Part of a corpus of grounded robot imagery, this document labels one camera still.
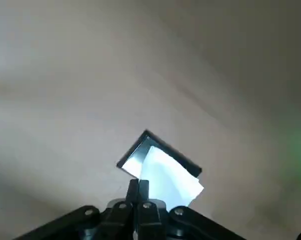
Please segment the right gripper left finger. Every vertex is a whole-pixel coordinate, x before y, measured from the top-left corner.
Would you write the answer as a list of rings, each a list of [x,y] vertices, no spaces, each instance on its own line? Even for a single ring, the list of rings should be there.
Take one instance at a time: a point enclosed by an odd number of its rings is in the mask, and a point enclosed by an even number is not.
[[[131,240],[139,181],[129,182],[126,197],[110,201],[104,211],[85,205],[18,236],[17,240]]]

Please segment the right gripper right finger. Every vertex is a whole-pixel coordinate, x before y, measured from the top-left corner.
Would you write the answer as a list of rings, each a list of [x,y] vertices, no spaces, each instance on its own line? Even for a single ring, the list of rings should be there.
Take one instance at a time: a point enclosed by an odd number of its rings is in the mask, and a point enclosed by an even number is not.
[[[149,181],[134,180],[134,219],[139,240],[242,240],[243,237],[197,211],[178,205],[166,209],[149,197]]]

